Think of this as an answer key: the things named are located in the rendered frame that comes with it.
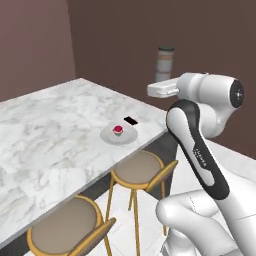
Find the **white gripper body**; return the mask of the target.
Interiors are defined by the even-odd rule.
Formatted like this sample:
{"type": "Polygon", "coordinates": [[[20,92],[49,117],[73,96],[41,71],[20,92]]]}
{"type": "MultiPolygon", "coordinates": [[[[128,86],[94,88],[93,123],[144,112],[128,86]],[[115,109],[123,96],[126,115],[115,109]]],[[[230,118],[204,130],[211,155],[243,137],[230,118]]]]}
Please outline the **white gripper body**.
{"type": "Polygon", "coordinates": [[[177,87],[177,78],[156,82],[147,86],[147,94],[154,98],[168,98],[175,96],[179,89],[177,87]]]}

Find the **yellow stool with brown seat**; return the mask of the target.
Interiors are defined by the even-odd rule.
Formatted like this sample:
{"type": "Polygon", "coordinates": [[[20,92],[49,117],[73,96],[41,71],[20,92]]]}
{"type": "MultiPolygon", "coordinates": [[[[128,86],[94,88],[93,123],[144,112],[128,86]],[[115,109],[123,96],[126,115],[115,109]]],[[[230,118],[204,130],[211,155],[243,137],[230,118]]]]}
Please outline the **yellow stool with brown seat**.
{"type": "Polygon", "coordinates": [[[108,232],[116,219],[103,220],[99,206],[77,195],[27,230],[27,244],[35,256],[86,256],[104,241],[112,256],[108,232]]]}
{"type": "Polygon", "coordinates": [[[108,193],[105,220],[109,219],[114,183],[130,190],[128,210],[134,209],[136,254],[140,256],[139,217],[137,191],[150,192],[157,185],[161,187],[161,196],[165,197],[165,180],[173,174],[177,160],[165,165],[156,154],[141,150],[129,159],[119,163],[110,172],[110,187],[108,193]]]}

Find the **grey cinnamon bottle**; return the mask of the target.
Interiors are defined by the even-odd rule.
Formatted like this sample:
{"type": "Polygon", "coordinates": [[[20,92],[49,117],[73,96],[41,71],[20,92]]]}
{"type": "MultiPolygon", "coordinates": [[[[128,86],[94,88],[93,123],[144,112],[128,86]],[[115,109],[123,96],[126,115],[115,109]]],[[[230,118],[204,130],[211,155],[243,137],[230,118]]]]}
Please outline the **grey cinnamon bottle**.
{"type": "Polygon", "coordinates": [[[169,80],[171,77],[174,58],[174,48],[172,46],[160,46],[158,48],[155,81],[161,82],[169,80]]]}

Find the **grey round plate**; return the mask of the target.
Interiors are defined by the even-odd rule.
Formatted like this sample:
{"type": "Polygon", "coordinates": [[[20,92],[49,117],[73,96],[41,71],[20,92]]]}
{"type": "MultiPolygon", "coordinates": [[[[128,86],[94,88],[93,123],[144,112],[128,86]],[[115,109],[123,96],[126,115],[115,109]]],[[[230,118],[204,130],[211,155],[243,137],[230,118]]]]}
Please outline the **grey round plate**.
{"type": "Polygon", "coordinates": [[[100,136],[101,139],[108,144],[125,145],[134,142],[138,137],[138,132],[135,128],[126,123],[112,123],[101,131],[100,136]],[[113,132],[113,128],[116,125],[121,125],[124,128],[120,136],[115,135],[113,132]]]}

